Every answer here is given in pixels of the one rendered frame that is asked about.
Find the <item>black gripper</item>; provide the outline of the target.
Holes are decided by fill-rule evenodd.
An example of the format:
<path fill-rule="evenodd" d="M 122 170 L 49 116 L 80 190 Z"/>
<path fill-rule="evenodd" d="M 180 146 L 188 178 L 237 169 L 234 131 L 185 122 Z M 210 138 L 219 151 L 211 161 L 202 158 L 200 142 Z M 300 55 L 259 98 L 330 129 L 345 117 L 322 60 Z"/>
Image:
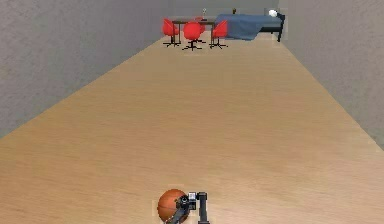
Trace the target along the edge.
<path fill-rule="evenodd" d="M 190 203 L 187 196 L 175 200 L 176 211 L 165 221 L 165 224 L 181 224 L 189 215 Z"/>

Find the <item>orange basketball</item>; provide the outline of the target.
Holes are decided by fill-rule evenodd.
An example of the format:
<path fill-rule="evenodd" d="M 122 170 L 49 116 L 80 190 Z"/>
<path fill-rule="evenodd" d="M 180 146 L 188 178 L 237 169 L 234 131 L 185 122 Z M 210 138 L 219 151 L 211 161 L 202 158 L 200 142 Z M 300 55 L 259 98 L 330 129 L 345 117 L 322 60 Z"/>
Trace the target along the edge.
<path fill-rule="evenodd" d="M 176 211 L 175 199 L 185 194 L 185 192 L 179 189 L 170 189 L 160 196 L 157 204 L 157 212 L 163 223 Z"/>

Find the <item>red swivel chair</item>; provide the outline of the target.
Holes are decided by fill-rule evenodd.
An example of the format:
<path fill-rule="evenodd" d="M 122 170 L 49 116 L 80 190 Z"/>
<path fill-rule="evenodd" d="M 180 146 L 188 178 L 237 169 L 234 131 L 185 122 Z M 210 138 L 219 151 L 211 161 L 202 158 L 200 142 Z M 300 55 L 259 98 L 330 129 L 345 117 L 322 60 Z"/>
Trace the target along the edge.
<path fill-rule="evenodd" d="M 164 42 L 164 45 L 166 47 L 169 47 L 171 45 L 179 46 L 181 44 L 180 41 L 176 40 L 176 37 L 180 34 L 180 31 L 168 18 L 163 19 L 162 32 L 165 36 L 168 36 L 170 38 L 169 42 Z"/>
<path fill-rule="evenodd" d="M 210 48 L 219 47 L 220 49 L 225 47 L 225 44 L 220 43 L 220 39 L 225 38 L 227 36 L 227 33 L 228 33 L 227 21 L 222 20 L 212 30 L 211 43 L 209 44 L 209 47 Z"/>
<path fill-rule="evenodd" d="M 196 21 L 203 21 L 203 19 L 204 18 L 202 16 L 195 17 Z M 205 32 L 205 25 L 200 24 L 200 34 L 203 34 L 204 32 Z M 206 43 L 202 39 L 198 39 L 197 42 Z"/>
<path fill-rule="evenodd" d="M 185 49 L 197 49 L 196 43 L 201 35 L 201 25 L 198 22 L 190 21 L 184 25 L 183 34 L 184 38 L 188 41 Z"/>

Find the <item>dark brown table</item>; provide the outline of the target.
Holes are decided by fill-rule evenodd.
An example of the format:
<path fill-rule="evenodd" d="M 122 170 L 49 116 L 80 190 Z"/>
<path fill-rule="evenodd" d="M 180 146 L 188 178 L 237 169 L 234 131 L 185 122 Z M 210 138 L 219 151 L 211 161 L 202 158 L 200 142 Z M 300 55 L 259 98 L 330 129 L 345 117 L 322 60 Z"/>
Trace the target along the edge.
<path fill-rule="evenodd" d="M 196 22 L 201 26 L 202 32 L 205 31 L 206 26 L 210 26 L 211 27 L 210 34 L 213 34 L 213 30 L 216 27 L 215 18 L 201 18 L 201 17 L 198 17 L 198 18 L 175 18 L 175 19 L 172 19 L 172 22 L 175 25 L 177 25 L 178 28 L 181 28 L 182 25 L 185 25 L 187 23 Z"/>

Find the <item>bed with blue blanket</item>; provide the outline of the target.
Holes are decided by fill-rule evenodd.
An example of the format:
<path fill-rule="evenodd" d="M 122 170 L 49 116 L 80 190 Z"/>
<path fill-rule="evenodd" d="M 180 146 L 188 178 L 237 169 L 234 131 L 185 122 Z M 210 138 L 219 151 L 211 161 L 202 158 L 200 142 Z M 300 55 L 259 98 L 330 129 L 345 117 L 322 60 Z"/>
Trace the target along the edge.
<path fill-rule="evenodd" d="M 277 33 L 277 41 L 280 41 L 284 28 L 285 15 L 278 13 L 276 17 L 270 15 L 247 14 L 220 14 L 215 19 L 218 25 L 221 21 L 227 21 L 227 39 L 251 41 L 260 32 Z"/>

